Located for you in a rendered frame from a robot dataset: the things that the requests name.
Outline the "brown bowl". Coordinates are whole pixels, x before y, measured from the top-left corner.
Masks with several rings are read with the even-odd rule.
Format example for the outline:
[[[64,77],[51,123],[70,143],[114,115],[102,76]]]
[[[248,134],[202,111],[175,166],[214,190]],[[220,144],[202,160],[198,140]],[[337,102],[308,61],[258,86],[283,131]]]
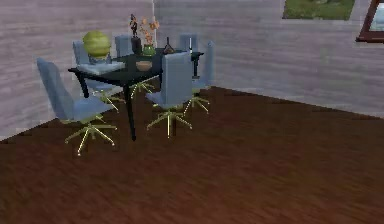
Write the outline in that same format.
[[[138,61],[136,63],[136,68],[141,71],[149,71],[152,68],[152,62],[151,61]]]

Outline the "dark brown bottle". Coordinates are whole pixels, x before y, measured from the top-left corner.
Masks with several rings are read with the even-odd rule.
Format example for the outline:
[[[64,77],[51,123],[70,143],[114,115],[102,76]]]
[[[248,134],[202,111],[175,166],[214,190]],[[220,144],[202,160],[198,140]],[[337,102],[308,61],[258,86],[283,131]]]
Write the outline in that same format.
[[[167,38],[166,45],[163,50],[163,54],[173,54],[175,52],[174,48],[170,45],[170,39]]]

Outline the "black dining table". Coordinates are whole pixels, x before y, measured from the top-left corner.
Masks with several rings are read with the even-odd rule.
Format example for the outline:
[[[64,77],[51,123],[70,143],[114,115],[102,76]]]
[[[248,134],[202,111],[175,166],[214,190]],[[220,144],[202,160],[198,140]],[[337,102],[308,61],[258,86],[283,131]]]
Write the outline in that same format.
[[[177,50],[175,53],[181,53],[181,52],[189,52],[189,51]],[[192,65],[200,55],[201,55],[200,52],[192,52],[191,54]],[[96,80],[99,82],[112,84],[112,85],[120,86],[123,88],[125,102],[126,102],[126,109],[128,112],[131,139],[135,141],[136,131],[135,131],[133,109],[132,109],[132,100],[130,97],[130,94],[131,94],[130,87],[155,77],[160,78],[160,85],[161,85],[162,74],[163,74],[162,59],[164,56],[165,55],[160,50],[157,50],[156,54],[152,57],[129,55],[125,57],[115,58],[116,62],[124,62],[125,67],[123,69],[119,69],[119,70],[108,72],[101,75],[94,75],[94,74],[79,72],[77,68],[71,68],[70,72],[73,72],[76,75],[78,81],[81,84],[83,94],[86,98],[89,97],[88,87],[85,83],[86,79]],[[138,61],[151,61],[152,68],[149,71],[145,71],[145,72],[139,71],[136,68],[136,63]]]

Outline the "grey glass stand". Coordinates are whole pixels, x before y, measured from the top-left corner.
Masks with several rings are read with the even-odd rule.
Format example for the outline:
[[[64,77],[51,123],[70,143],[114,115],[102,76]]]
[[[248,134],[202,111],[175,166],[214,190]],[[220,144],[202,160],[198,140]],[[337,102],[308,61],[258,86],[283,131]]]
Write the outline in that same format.
[[[89,63],[91,65],[111,64],[112,63],[112,59],[111,59],[110,54],[107,54],[107,56],[103,57],[103,58],[96,58],[96,57],[93,57],[91,55],[88,55],[88,57],[89,57]]]

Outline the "yellow-green round ball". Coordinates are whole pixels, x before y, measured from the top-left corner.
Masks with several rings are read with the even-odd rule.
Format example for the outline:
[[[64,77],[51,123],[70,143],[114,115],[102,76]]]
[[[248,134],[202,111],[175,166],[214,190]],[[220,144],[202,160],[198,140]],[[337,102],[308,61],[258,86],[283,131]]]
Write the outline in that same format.
[[[101,31],[89,31],[83,37],[84,48],[89,55],[95,58],[104,58],[110,53],[111,42],[109,37]]]

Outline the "blue swivel chair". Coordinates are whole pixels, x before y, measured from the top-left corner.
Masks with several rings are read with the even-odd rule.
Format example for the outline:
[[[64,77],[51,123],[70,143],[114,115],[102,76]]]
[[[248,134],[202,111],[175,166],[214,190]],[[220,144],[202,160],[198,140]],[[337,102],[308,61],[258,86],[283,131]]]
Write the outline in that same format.
[[[90,65],[93,62],[93,59],[86,52],[82,41],[77,40],[73,42],[73,51],[77,65]],[[85,83],[88,90],[94,96],[97,96],[102,102],[110,104],[116,111],[118,111],[118,108],[114,105],[114,101],[123,102],[123,99],[109,96],[109,93],[114,88],[113,85],[89,79],[86,79]]]
[[[204,105],[210,104],[210,102],[199,96],[201,90],[209,89],[212,86],[213,78],[215,74],[215,43],[210,40],[207,43],[207,58],[204,63],[203,74],[198,78],[192,81],[192,98],[188,101],[187,106],[185,107],[184,113],[188,111],[190,107],[193,107],[195,104],[198,104],[203,108],[206,113],[209,113],[209,110]]]
[[[94,120],[101,121],[102,113],[110,110],[112,106],[102,102],[98,97],[89,96],[75,100],[65,88],[58,67],[43,58],[36,59],[37,68],[46,89],[51,107],[57,119],[63,124],[79,122],[83,127],[68,136],[64,142],[68,143],[74,137],[83,135],[76,154],[80,156],[85,147],[86,141],[95,139],[96,135],[107,140],[112,146],[114,141],[102,132],[102,129],[114,129],[117,127],[106,124],[93,124]]]
[[[192,128],[192,125],[182,118],[183,113],[177,111],[178,108],[182,108],[192,98],[193,65],[191,54],[181,52],[165,55],[162,59],[162,70],[161,90],[147,93],[146,98],[162,108],[163,112],[158,115],[157,119],[147,125],[147,129],[162,120],[166,120],[167,137],[170,137],[172,124],[175,121]]]
[[[135,54],[132,51],[131,38],[132,38],[132,35],[128,35],[128,34],[122,34],[115,37],[115,46],[116,46],[116,52],[118,57],[124,57],[124,56]],[[144,89],[145,91],[151,93],[152,89],[154,89],[154,86],[151,84],[148,84],[147,82],[140,82],[138,84],[131,86],[130,89],[131,89],[131,98],[134,98],[134,95],[137,91],[141,91],[142,89]]]

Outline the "dark figurine on black base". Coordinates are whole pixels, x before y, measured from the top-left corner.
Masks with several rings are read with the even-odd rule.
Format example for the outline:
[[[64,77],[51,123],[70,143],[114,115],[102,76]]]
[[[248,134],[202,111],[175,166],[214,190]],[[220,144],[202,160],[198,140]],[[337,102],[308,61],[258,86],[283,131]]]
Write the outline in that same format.
[[[142,52],[141,39],[138,37],[138,33],[137,33],[138,23],[134,15],[131,15],[130,28],[132,30],[132,38],[131,38],[132,51],[136,55],[140,55]]]

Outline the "green vase with orange flowers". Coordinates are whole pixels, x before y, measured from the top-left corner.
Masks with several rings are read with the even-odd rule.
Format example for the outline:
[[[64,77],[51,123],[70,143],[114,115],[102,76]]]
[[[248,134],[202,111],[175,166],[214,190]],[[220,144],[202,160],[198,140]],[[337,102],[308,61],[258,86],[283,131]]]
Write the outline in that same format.
[[[143,45],[143,55],[153,56],[156,54],[154,47],[155,31],[159,28],[159,22],[154,19],[149,22],[147,18],[143,17],[139,25],[139,31],[144,36],[145,42]]]

